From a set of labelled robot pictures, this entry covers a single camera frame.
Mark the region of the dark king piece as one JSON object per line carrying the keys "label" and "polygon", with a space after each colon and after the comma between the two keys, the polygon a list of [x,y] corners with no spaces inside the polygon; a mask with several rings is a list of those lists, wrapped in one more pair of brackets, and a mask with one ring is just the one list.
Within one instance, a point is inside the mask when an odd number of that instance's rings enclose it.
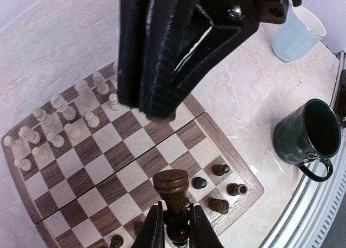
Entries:
{"label": "dark king piece", "polygon": [[167,207],[163,212],[167,235],[174,245],[184,247],[189,238],[189,212],[184,206],[189,187],[188,173],[179,169],[164,170],[152,179],[156,192]]}

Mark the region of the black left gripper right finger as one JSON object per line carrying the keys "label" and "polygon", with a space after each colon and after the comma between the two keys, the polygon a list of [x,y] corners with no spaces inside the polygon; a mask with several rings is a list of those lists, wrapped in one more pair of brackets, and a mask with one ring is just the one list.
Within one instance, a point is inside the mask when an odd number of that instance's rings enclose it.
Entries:
{"label": "black left gripper right finger", "polygon": [[189,206],[189,247],[223,247],[200,205]]}

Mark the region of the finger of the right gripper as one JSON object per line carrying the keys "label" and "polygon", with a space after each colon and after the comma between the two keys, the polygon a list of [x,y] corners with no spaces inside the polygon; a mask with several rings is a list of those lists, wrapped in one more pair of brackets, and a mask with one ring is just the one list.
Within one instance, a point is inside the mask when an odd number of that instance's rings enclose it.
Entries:
{"label": "finger of the right gripper", "polygon": [[122,105],[149,109],[142,88],[145,22],[150,0],[120,0],[117,94]]}
{"label": "finger of the right gripper", "polygon": [[171,116],[259,24],[255,0],[149,0],[139,109]]}

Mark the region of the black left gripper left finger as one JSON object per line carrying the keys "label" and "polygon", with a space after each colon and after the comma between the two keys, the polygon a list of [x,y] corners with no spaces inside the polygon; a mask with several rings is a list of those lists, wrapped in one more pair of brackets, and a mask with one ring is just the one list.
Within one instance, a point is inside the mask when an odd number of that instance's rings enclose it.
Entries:
{"label": "black left gripper left finger", "polygon": [[136,237],[133,248],[164,248],[163,206],[158,201],[153,205],[143,223],[139,235]]}

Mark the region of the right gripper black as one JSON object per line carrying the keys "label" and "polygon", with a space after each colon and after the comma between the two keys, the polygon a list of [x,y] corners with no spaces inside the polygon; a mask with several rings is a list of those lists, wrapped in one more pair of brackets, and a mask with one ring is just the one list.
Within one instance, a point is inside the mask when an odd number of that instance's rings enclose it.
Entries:
{"label": "right gripper black", "polygon": [[286,21],[289,5],[300,6],[302,0],[221,0],[217,24],[274,23]]}

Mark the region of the dark chess piece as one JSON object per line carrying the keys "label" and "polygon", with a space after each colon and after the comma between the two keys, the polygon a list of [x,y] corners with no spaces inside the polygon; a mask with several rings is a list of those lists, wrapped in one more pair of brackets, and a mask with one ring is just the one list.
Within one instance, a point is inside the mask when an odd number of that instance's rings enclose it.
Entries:
{"label": "dark chess piece", "polygon": [[146,115],[146,118],[155,123],[170,123],[176,119],[176,113],[173,112],[172,114],[170,114],[168,117],[165,117],[165,118],[149,116],[149,115]]}

